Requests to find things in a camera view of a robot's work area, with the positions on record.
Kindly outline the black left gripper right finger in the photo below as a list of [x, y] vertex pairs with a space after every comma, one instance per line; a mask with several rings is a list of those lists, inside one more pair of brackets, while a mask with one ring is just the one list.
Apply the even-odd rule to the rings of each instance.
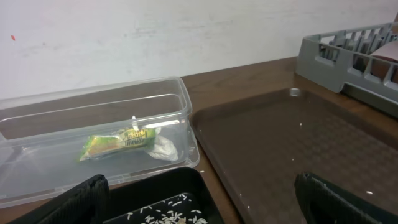
[[294, 187], [307, 223], [397, 224], [397, 215], [311, 172], [297, 175]]

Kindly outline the white bowl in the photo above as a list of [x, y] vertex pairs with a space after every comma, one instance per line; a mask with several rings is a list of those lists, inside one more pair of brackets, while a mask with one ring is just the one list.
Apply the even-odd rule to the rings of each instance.
[[375, 50], [371, 56], [388, 60], [391, 62], [397, 62], [398, 60], [398, 41], [389, 42], [379, 49]]

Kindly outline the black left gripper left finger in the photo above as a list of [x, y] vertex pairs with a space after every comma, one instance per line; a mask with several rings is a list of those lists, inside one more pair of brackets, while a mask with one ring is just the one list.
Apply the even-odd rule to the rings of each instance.
[[35, 210], [12, 221], [14, 224], [103, 223], [109, 202], [105, 176], [94, 175]]

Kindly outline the white tissue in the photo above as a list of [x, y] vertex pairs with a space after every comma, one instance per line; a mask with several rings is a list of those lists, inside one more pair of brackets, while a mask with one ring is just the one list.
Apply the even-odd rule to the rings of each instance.
[[155, 129], [156, 137], [153, 146], [149, 146], [145, 152], [150, 155], [154, 159], [160, 159], [164, 161], [177, 161], [178, 160], [178, 152], [173, 144], [173, 142], [166, 137], [160, 135], [162, 127], [170, 126], [173, 124], [179, 124], [179, 120], [171, 120], [171, 121], [164, 121], [159, 123], [152, 123], [148, 125], [144, 125], [142, 128], [153, 128]]

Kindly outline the green orange snack wrapper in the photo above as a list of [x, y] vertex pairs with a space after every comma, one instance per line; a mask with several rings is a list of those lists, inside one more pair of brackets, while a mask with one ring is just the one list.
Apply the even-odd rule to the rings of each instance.
[[83, 145], [79, 161], [99, 159], [104, 156], [153, 145], [157, 136], [154, 128], [125, 128], [110, 135], [91, 135]]

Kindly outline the rice and food scraps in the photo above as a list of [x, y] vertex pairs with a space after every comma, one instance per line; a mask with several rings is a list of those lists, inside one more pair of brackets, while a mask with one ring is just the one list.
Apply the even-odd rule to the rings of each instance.
[[126, 216], [128, 223], [140, 224], [208, 224], [209, 221], [193, 194], [184, 193], [152, 205], [146, 205]]

